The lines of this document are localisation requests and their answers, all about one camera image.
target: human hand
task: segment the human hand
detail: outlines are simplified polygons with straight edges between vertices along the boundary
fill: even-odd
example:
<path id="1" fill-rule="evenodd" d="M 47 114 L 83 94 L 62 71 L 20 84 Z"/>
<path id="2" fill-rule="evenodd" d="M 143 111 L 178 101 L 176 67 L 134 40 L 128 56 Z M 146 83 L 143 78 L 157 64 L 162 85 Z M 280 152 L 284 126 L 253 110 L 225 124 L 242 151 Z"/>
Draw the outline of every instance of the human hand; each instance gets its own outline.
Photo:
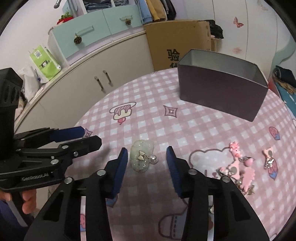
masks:
<path id="1" fill-rule="evenodd" d="M 32 213 L 36 208 L 36 189 L 22 192 L 22 198 L 24 204 L 22 205 L 22 211 L 24 214 Z M 0 191 L 0 200 L 11 201 L 12 197 L 10 193 Z"/>

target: pink checkered tablecloth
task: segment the pink checkered tablecloth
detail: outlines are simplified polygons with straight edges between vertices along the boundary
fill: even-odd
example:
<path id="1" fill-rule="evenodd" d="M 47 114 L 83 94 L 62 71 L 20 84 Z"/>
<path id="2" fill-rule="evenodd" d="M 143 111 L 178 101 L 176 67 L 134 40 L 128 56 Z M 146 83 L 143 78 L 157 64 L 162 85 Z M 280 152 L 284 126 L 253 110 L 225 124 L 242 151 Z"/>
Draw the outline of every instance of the pink checkered tablecloth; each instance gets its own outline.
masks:
<path id="1" fill-rule="evenodd" d="M 118 107 L 125 112 L 131 109 L 130 116 L 115 120 Z M 217 178 L 216 169 L 233 162 L 225 148 L 238 141 L 242 154 L 255 158 L 255 194 L 246 198 L 270 238 L 282 229 L 296 206 L 295 126 L 284 102 L 270 90 L 255 120 L 249 122 L 180 100 L 177 69 L 163 70 L 111 92 L 77 126 L 86 128 L 87 136 L 101 137 L 103 145 L 99 151 L 73 161 L 66 174 L 74 179 L 104 168 L 107 161 L 117 158 L 122 147 L 130 151 L 136 140 L 149 139 L 155 144 L 158 163 L 145 173 L 135 172 L 128 163 L 118 199 L 109 200 L 114 241 L 181 238 L 187 203 L 178 198 L 172 185 L 165 158 L 169 145 L 192 167 Z M 278 173 L 272 175 L 263 168 L 262 150 L 269 147 L 274 149 L 278 166 Z M 85 199 L 81 205 L 82 230 L 84 211 Z"/>

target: open container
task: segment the open container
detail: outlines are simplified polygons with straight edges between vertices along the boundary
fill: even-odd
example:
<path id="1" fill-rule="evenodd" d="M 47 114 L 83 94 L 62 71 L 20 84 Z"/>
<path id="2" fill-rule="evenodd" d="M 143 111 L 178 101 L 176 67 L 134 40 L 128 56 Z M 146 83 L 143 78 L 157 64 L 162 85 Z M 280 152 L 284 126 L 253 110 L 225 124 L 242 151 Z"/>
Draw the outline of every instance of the open container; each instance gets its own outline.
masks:
<path id="1" fill-rule="evenodd" d="M 256 64 L 191 49 L 178 62 L 180 99 L 253 121 L 268 91 Z"/>

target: pink bead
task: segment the pink bead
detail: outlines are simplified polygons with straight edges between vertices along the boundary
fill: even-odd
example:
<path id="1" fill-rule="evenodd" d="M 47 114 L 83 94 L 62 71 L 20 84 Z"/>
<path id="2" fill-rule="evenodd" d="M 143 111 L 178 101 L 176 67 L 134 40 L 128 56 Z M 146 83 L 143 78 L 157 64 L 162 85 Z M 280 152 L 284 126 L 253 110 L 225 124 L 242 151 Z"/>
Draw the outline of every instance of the pink bead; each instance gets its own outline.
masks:
<path id="1" fill-rule="evenodd" d="M 245 165 L 246 167 L 250 167 L 250 166 L 253 165 L 253 161 L 254 161 L 253 158 L 249 158 L 249 159 L 247 159 L 247 160 L 244 161 L 244 165 Z"/>

